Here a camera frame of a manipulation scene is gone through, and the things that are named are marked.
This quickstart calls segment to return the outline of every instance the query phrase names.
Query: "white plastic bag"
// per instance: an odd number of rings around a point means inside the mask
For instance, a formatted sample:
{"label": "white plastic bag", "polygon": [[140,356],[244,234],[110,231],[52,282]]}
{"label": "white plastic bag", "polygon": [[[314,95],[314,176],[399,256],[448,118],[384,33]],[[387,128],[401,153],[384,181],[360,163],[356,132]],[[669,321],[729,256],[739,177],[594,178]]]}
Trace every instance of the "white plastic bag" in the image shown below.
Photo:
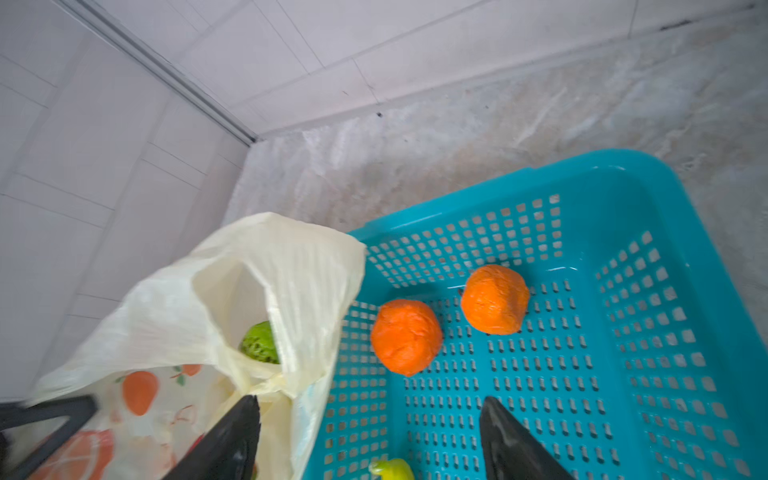
{"label": "white plastic bag", "polygon": [[[100,412],[84,431],[110,429],[113,455],[104,477],[150,478],[172,468],[240,397],[255,394],[263,422],[259,479],[299,478],[325,409],[341,321],[364,269],[365,246],[349,235],[277,214],[243,218],[136,285],[69,362],[40,379],[28,403],[95,394]],[[279,365],[237,350],[245,332],[267,319]],[[200,375],[196,364],[204,366]],[[141,415],[120,399],[120,382],[135,370],[161,379]],[[187,399],[174,394],[180,387],[204,400],[185,406]],[[187,423],[189,432],[174,433]],[[32,432],[16,436],[41,434]],[[156,471],[136,472],[140,463],[131,460],[144,437],[169,449]]]}

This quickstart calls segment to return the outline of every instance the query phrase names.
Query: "orange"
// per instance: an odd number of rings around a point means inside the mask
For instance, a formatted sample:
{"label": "orange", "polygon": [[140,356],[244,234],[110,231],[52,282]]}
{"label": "orange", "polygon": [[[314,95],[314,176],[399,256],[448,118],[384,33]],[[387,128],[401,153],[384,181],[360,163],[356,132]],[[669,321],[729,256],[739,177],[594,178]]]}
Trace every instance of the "orange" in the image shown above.
{"label": "orange", "polygon": [[462,311],[483,333],[509,335],[520,330],[531,292],[519,273],[501,265],[481,266],[469,277]]}
{"label": "orange", "polygon": [[137,416],[147,413],[157,396],[160,382],[150,372],[133,372],[123,380],[123,400],[125,406]]}
{"label": "orange", "polygon": [[59,450],[51,455],[30,480],[69,478],[71,480],[98,480],[112,461],[114,436],[111,430],[95,432],[81,430],[75,433]]}
{"label": "orange", "polygon": [[371,332],[371,344],[386,368],[414,376],[437,356],[442,345],[442,331],[426,303],[393,300],[379,310]]}

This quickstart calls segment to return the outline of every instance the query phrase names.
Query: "basket hole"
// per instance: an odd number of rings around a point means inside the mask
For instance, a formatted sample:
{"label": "basket hole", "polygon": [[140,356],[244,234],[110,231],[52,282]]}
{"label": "basket hole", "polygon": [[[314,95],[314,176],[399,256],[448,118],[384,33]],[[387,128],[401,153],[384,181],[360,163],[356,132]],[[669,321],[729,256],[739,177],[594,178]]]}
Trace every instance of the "basket hole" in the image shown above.
{"label": "basket hole", "polygon": [[682,306],[679,306],[672,310],[672,317],[678,321],[682,322],[683,320],[687,319],[688,317],[685,315],[685,311],[683,310]]}
{"label": "basket hole", "polygon": [[736,433],[733,430],[723,430],[723,437],[725,438],[725,441],[728,442],[728,445],[732,447],[740,446],[739,438],[736,437]]}
{"label": "basket hole", "polygon": [[701,352],[695,352],[690,354],[690,361],[695,366],[707,366],[707,362],[704,361],[704,355]]}
{"label": "basket hole", "polygon": [[702,425],[701,432],[704,434],[707,440],[714,440],[716,438],[714,429],[709,425]]}
{"label": "basket hole", "polygon": [[750,466],[744,460],[738,458],[734,463],[736,463],[736,471],[741,475],[744,475],[745,477],[752,476],[752,472],[750,472]]}
{"label": "basket hole", "polygon": [[720,452],[712,452],[712,460],[715,462],[715,465],[718,467],[725,467],[725,458],[723,457],[723,454]]}
{"label": "basket hole", "polygon": [[725,406],[723,406],[722,403],[719,403],[719,402],[713,403],[712,411],[715,412],[715,415],[719,416],[722,419],[728,418],[728,413],[725,411]]}
{"label": "basket hole", "polygon": [[704,389],[708,392],[716,392],[717,387],[715,386],[715,381],[712,380],[712,377],[705,376],[701,379],[701,384],[703,385]]}
{"label": "basket hole", "polygon": [[694,335],[693,330],[683,330],[680,332],[680,334],[683,336],[683,341],[685,343],[695,343],[696,342],[696,336]]}

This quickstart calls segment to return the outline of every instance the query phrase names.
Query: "printed fruit pattern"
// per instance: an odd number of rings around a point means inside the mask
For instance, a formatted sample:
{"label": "printed fruit pattern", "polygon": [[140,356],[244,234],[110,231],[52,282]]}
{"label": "printed fruit pattern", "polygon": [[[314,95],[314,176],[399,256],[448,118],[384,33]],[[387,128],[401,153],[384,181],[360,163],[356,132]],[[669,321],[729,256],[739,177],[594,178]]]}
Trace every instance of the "printed fruit pattern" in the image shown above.
{"label": "printed fruit pattern", "polygon": [[442,338],[437,317],[426,303],[393,300],[379,310],[371,345],[386,368],[414,376],[437,356]]}
{"label": "printed fruit pattern", "polygon": [[172,376],[171,378],[176,379],[176,383],[178,383],[181,386],[184,386],[184,383],[187,382],[186,377],[197,375],[198,373],[200,373],[200,370],[202,368],[203,366],[197,363],[182,365],[182,366],[175,366],[174,370],[176,370],[178,373]]}
{"label": "printed fruit pattern", "polygon": [[481,266],[469,277],[462,311],[483,333],[509,335],[520,330],[531,293],[519,273],[501,265]]}
{"label": "printed fruit pattern", "polygon": [[128,410],[136,416],[147,413],[160,388],[157,377],[150,372],[138,371],[126,375],[122,384],[123,400]]}
{"label": "printed fruit pattern", "polygon": [[254,360],[280,364],[269,321],[250,327],[240,342],[239,350]]}
{"label": "printed fruit pattern", "polygon": [[114,454],[111,430],[81,430],[75,433],[40,468],[30,480],[99,480]]}

